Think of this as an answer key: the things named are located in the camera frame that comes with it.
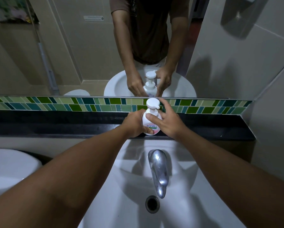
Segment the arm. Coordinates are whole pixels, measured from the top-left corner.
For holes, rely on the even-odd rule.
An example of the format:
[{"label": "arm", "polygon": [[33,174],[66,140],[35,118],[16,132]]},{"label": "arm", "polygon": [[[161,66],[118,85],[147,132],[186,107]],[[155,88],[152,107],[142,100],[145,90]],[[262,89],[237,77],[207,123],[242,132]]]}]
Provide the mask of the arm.
[{"label": "arm", "polygon": [[220,198],[247,227],[284,227],[284,182],[188,129],[161,99],[163,120],[146,117],[192,154]]},{"label": "arm", "polygon": [[175,71],[178,61],[184,50],[187,31],[187,17],[176,17],[171,20],[171,39],[166,62],[165,65],[156,72],[157,78],[161,79],[159,85],[157,86],[157,97],[161,97],[163,91],[171,84],[171,76]]},{"label": "arm", "polygon": [[135,67],[131,51],[129,13],[125,10],[116,10],[112,12],[112,17],[114,22],[114,36],[125,69],[127,86],[135,96],[147,97],[143,89],[144,83]]},{"label": "arm", "polygon": [[60,154],[0,196],[0,227],[77,227],[105,182],[124,142],[152,129],[145,110]]}]

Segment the forearm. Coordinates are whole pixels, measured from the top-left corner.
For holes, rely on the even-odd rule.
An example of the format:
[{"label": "forearm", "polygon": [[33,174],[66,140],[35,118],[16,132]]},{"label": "forearm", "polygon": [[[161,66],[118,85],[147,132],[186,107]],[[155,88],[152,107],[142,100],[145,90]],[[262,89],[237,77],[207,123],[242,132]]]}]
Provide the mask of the forearm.
[{"label": "forearm", "polygon": [[122,21],[114,23],[114,36],[125,72],[126,74],[132,73],[136,67],[132,54],[129,25]]},{"label": "forearm", "polygon": [[119,126],[87,139],[11,188],[0,197],[2,227],[78,225],[128,138],[127,130]]},{"label": "forearm", "polygon": [[179,141],[217,194],[247,227],[284,227],[283,181],[189,129],[179,136]]},{"label": "forearm", "polygon": [[184,50],[188,32],[188,20],[183,18],[180,26],[175,26],[171,33],[170,44],[165,65],[173,71],[176,69],[178,61]]}]

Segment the bottle label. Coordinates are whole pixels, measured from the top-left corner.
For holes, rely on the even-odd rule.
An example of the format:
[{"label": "bottle label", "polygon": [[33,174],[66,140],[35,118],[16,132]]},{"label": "bottle label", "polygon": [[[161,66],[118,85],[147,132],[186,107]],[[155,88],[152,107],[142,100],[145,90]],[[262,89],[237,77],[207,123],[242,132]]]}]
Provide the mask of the bottle label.
[{"label": "bottle label", "polygon": [[148,124],[147,127],[151,128],[154,131],[154,134],[160,131],[160,128],[156,124]]}]

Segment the black countertop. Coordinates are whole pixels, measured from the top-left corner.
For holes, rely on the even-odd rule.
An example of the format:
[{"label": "black countertop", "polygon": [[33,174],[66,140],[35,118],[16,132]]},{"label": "black countertop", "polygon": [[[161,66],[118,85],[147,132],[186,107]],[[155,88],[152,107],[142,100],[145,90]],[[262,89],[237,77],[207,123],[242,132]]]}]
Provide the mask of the black countertop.
[{"label": "black countertop", "polygon": [[[89,138],[122,123],[128,113],[0,110],[0,136]],[[208,140],[254,141],[239,115],[179,114],[191,130]],[[171,139],[162,131],[143,139]]]}]

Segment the brown t-shirt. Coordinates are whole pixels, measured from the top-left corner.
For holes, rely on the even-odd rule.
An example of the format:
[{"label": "brown t-shirt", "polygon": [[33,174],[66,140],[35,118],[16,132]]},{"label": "brown t-shirt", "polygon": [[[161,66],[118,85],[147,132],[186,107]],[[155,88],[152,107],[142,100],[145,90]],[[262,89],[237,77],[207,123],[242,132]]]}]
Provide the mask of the brown t-shirt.
[{"label": "brown t-shirt", "polygon": [[188,17],[189,0],[110,0],[110,11],[130,13],[133,58],[153,65],[167,56],[167,17]]}]

